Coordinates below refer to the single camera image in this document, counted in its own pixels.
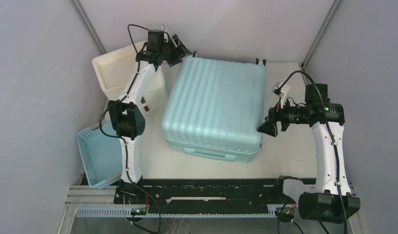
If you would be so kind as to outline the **light blue hard-shell suitcase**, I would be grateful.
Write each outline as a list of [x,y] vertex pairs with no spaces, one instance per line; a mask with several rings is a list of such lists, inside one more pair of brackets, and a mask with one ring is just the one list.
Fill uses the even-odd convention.
[[259,152],[267,69],[253,63],[183,59],[161,121],[172,150],[251,162]]

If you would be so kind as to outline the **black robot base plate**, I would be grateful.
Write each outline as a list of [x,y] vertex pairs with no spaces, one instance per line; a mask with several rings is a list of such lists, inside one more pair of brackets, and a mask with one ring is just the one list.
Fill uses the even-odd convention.
[[294,205],[279,178],[142,179],[115,183],[114,204],[141,205],[161,215],[259,215],[269,205]]

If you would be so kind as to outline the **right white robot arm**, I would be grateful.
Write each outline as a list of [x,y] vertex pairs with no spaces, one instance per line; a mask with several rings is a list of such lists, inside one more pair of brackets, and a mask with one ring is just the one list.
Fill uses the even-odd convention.
[[352,195],[347,181],[342,149],[344,109],[331,103],[326,84],[305,87],[305,103],[291,105],[290,86],[277,82],[272,91],[278,103],[257,131],[273,137],[286,131],[291,124],[311,128],[316,148],[317,176],[313,188],[297,177],[281,175],[275,184],[278,202],[296,202],[303,219],[342,224],[360,209],[360,199]]

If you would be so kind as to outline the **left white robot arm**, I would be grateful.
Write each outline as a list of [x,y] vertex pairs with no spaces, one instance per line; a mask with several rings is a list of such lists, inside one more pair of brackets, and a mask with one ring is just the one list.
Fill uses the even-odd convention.
[[116,100],[108,102],[109,115],[114,134],[122,154],[121,179],[126,183],[138,183],[142,179],[140,165],[140,139],[146,127],[141,111],[145,90],[163,62],[174,66],[184,57],[192,55],[177,34],[169,35],[160,29],[148,31],[147,41],[135,50],[135,69],[124,91]]

